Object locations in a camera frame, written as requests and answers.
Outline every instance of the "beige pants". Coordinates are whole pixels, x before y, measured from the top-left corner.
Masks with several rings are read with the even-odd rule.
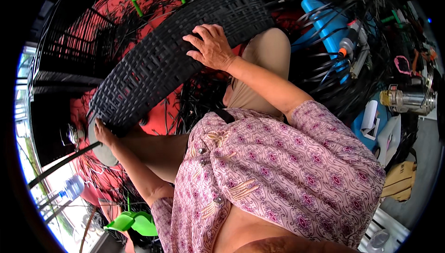
[[[270,28],[256,35],[242,57],[284,79],[289,75],[291,45],[280,29]],[[232,80],[233,94],[229,108],[247,108],[282,117],[282,113],[263,97],[237,79]],[[173,183],[182,163],[189,135],[153,136],[137,126],[122,142],[156,175]]]
[[[291,44],[286,34],[278,28],[270,28],[256,35],[242,54],[246,61],[263,67],[281,78],[289,76]],[[246,108],[281,117],[283,114],[262,96],[238,79],[232,79],[233,95],[228,108]]]

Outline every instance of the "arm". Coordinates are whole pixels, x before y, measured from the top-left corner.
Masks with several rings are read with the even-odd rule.
[[[111,148],[111,152],[124,167],[137,191],[150,207],[159,198],[173,197],[173,187],[156,176],[98,118],[96,118],[94,133],[97,140]]]
[[[200,61],[207,67],[226,71],[241,80],[285,114],[288,120],[293,109],[306,100],[312,100],[310,95],[289,81],[262,67],[249,63],[239,56],[235,56],[221,26],[203,24],[195,27],[193,33],[198,33],[203,40],[193,35],[183,37],[184,40],[191,42],[199,49],[199,52],[187,52],[188,56]]]
[[[227,72],[266,99],[290,120],[292,111],[312,97],[273,72],[236,56]]]

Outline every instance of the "hand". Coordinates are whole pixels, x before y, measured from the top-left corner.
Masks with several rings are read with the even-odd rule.
[[[227,71],[227,68],[235,60],[236,56],[224,35],[224,29],[217,24],[203,24],[196,26],[192,32],[198,33],[203,40],[193,35],[182,37],[183,40],[190,42],[199,49],[199,51],[190,50],[187,52],[187,55],[200,61],[207,67]]]
[[[111,148],[111,146],[115,142],[119,141],[118,137],[111,133],[111,131],[104,126],[103,122],[99,118],[96,118],[96,124],[94,125],[94,134],[97,141],[102,142],[109,148]]]

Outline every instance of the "woven rattan strip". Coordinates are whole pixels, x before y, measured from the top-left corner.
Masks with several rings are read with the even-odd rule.
[[[195,0],[162,22],[129,51],[97,89],[90,120],[99,116],[123,136],[162,99],[203,68],[186,55],[182,36],[196,25],[221,25],[231,47],[272,27],[263,0]]]

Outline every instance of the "knee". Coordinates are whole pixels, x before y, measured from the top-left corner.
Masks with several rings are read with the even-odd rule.
[[[289,38],[279,28],[274,27],[267,29],[266,31],[264,31],[264,36],[266,35],[268,39],[274,40],[275,43],[288,45],[289,47],[291,46]]]

